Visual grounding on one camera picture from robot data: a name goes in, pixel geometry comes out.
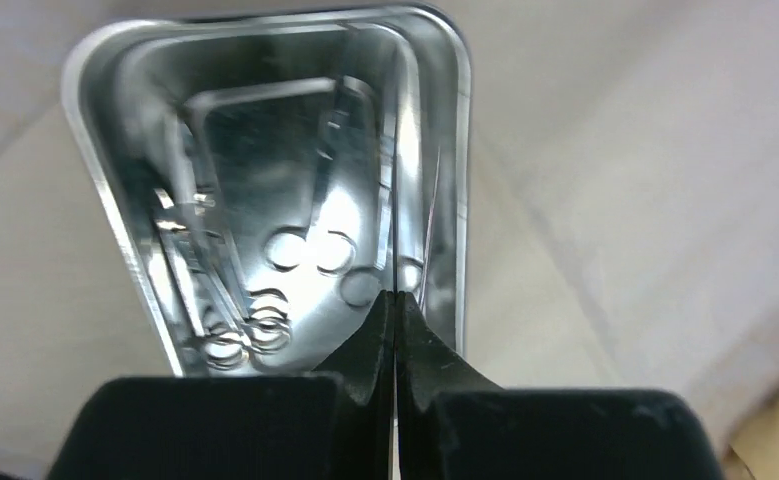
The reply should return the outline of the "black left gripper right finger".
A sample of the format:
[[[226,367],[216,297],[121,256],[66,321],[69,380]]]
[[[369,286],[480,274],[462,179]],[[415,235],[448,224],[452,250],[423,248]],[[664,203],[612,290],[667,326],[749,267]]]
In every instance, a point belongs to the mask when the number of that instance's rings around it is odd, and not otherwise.
[[[504,388],[447,346],[408,293],[395,299],[399,466],[405,479],[719,479],[677,395]]]

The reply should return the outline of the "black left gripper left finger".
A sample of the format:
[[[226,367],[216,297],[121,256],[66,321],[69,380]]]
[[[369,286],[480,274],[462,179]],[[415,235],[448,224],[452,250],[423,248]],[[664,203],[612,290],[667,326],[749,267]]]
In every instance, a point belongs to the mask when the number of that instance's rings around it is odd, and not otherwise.
[[[52,479],[388,479],[393,293],[314,370],[126,377],[81,409]]]

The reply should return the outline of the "steel instrument tray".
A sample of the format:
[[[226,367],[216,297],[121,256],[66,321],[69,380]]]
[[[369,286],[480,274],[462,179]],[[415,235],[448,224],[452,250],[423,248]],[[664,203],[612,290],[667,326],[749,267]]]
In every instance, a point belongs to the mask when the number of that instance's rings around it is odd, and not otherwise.
[[[384,93],[394,52],[419,65],[425,191],[432,199],[428,326],[465,348],[468,134],[471,65],[440,11],[387,4],[204,20],[129,20],[82,40],[62,76],[62,102],[126,266],[178,377],[307,371],[362,324],[377,295],[394,288],[391,153]],[[380,177],[380,290],[346,306],[332,279],[273,269],[270,234],[308,209],[319,114],[333,82],[350,76],[373,93]],[[181,347],[183,307],[151,216],[153,190],[192,204],[226,242],[256,308],[287,313],[292,342],[233,371],[212,370]]]

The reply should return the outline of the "cream cloth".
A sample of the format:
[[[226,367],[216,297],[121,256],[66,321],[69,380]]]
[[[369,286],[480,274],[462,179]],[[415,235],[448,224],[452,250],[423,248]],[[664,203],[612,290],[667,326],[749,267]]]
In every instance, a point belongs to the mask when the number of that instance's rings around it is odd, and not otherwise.
[[[0,1],[0,469],[104,382],[164,374],[59,102],[124,18],[284,1]],[[779,1],[442,1],[473,64],[467,356],[651,386],[724,446],[779,384]]]

